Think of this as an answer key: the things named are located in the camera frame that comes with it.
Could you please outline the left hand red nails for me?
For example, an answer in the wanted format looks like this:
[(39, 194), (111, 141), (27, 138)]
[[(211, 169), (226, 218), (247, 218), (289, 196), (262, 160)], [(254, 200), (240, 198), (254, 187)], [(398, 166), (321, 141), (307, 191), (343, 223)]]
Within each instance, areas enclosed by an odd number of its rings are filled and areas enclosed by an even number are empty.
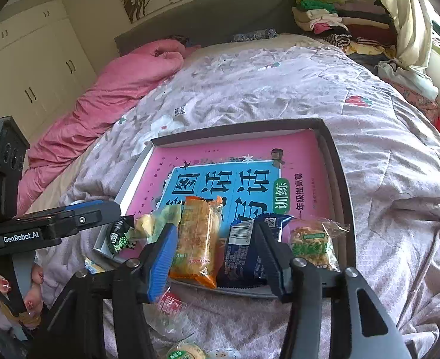
[(8, 331), (13, 327), (20, 326), (19, 322), (22, 322), (28, 329), (35, 329), (40, 324), (40, 314), (44, 305), (41, 293), (41, 285), (43, 283), (43, 269), (38, 264), (33, 263), (31, 269), (31, 286), (23, 299), (27, 312), (20, 314), (18, 317), (14, 317), (0, 301), (0, 329)]

